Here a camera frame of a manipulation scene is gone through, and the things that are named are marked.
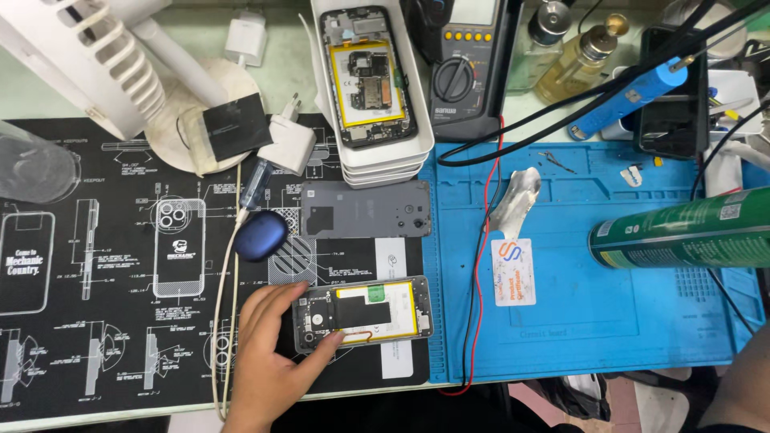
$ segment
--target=green spray can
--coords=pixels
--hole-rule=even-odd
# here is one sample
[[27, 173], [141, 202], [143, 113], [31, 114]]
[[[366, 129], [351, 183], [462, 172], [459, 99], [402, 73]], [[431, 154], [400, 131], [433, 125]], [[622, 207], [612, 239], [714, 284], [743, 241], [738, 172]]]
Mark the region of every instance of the green spray can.
[[618, 269], [770, 267], [770, 186], [604, 221], [588, 248]]

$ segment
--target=gray phone back cover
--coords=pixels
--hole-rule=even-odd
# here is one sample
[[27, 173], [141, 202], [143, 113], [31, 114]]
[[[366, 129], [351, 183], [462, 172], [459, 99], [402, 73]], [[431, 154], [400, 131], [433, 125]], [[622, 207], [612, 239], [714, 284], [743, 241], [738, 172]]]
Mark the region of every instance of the gray phone back cover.
[[431, 226], [430, 188], [423, 180], [365, 190], [344, 182], [303, 183], [304, 237], [423, 237]]

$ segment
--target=blue soldering handle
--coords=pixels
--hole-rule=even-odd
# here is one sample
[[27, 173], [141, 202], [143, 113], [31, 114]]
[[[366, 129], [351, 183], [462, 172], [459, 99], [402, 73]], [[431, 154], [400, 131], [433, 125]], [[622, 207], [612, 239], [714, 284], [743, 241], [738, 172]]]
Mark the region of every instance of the blue soldering handle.
[[681, 86], [687, 81], [687, 68], [679, 69], [673, 73], [668, 70], [669, 66], [678, 61], [679, 57], [674, 57], [637, 77], [617, 95], [569, 125], [567, 132], [576, 140], [590, 139], [605, 126], [628, 116], [655, 98]]
[[246, 184], [246, 188], [243, 189], [240, 200], [238, 201], [241, 207], [248, 209], [249, 211], [259, 209], [259, 201], [265, 193], [267, 182], [270, 180], [270, 175], [272, 174], [273, 164], [262, 158], [257, 158], [254, 171], [252, 171], [249, 182]]

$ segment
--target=digital multimeter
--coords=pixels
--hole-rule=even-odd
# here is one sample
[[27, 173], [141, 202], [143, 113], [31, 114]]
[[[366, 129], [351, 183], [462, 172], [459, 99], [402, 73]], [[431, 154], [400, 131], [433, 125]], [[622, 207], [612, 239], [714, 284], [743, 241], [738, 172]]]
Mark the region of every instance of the digital multimeter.
[[440, 31], [430, 84], [436, 140], [468, 141], [500, 128], [521, 0], [455, 0]]

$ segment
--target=mechanic logo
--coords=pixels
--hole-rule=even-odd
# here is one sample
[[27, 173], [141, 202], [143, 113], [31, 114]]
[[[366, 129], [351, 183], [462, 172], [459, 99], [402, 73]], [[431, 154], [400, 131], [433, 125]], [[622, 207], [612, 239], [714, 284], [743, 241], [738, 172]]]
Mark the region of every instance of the mechanic logo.
[[171, 244], [171, 246], [174, 247], [174, 252], [177, 254], [183, 254], [187, 251], [186, 240], [175, 240], [174, 243]]
[[511, 260], [519, 260], [519, 257], [521, 257], [521, 248], [517, 247], [515, 242], [504, 242], [502, 245], [500, 245], [500, 249], [497, 251], [497, 254], [499, 254], [500, 257], [503, 257], [503, 260], [507, 262], [510, 262]]

